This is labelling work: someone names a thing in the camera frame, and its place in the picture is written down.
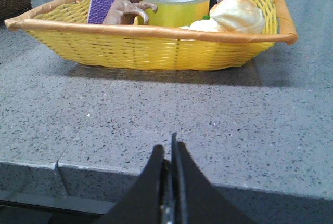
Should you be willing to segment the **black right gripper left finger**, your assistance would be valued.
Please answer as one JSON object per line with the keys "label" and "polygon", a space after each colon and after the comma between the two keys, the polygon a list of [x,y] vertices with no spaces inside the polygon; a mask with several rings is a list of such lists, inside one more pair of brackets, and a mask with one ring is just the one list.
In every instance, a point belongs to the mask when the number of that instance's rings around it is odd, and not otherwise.
{"label": "black right gripper left finger", "polygon": [[163,165],[164,148],[156,145],[133,186],[95,223],[160,223]]}

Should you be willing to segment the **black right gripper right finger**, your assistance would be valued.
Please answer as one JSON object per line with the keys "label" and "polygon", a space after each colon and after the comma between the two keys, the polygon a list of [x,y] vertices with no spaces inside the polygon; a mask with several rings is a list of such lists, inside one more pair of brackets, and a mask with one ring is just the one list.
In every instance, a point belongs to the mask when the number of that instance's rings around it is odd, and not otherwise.
{"label": "black right gripper right finger", "polygon": [[175,223],[255,223],[224,198],[198,168],[183,142],[171,139]]}

